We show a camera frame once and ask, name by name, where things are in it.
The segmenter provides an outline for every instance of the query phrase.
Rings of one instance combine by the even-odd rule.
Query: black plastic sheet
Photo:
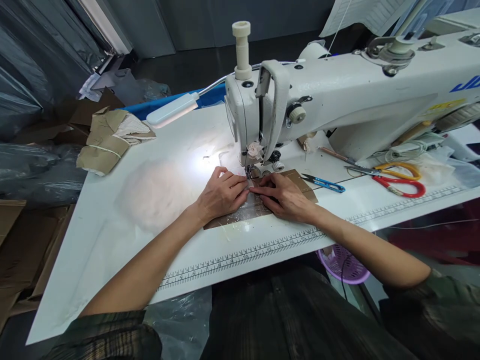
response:
[[[105,57],[63,0],[0,1],[0,141],[75,97]]]

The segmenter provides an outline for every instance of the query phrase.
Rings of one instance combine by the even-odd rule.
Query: forearm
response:
[[[320,208],[313,225],[355,256],[382,284],[407,289],[420,284],[431,272],[416,257]]]
[[[95,295],[80,316],[145,308],[179,251],[203,225],[194,205],[189,206]]]

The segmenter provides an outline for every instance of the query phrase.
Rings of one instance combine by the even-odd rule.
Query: yellow label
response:
[[[429,107],[425,113],[423,113],[420,116],[427,116],[431,114],[437,114],[441,113],[445,110],[453,109],[461,104],[463,104],[465,101],[467,101],[466,98],[454,100],[454,101],[448,101],[448,102],[442,102],[436,105],[433,105],[432,107]]]

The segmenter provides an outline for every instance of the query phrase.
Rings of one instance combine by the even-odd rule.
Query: blue thread snips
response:
[[[302,175],[305,176],[305,177],[302,177],[303,180],[308,181],[309,183],[313,183],[315,185],[321,186],[322,188],[327,188],[340,194],[345,191],[345,188],[342,185],[338,185],[334,182],[323,180],[321,178],[318,178],[312,175],[307,175],[304,173]]]

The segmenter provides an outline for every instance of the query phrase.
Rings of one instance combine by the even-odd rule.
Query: ruler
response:
[[[463,188],[455,185],[448,186],[441,190],[430,192],[418,199],[406,198],[390,205],[352,215],[347,217],[346,220],[352,224],[361,226],[374,219],[412,208],[420,204],[428,203],[436,199],[461,192],[463,190]],[[257,246],[247,247],[240,251],[227,253],[223,256],[218,256],[206,261],[191,264],[190,266],[168,272],[157,291],[162,291],[163,289],[172,288],[179,284],[184,284],[202,277],[207,277],[211,274],[231,269],[247,262],[262,261],[262,259],[265,257],[277,254],[279,252],[288,251],[294,247],[299,247],[326,237],[327,235],[324,234],[320,229],[311,227],[309,229],[280,237],[275,240],[266,241]]]

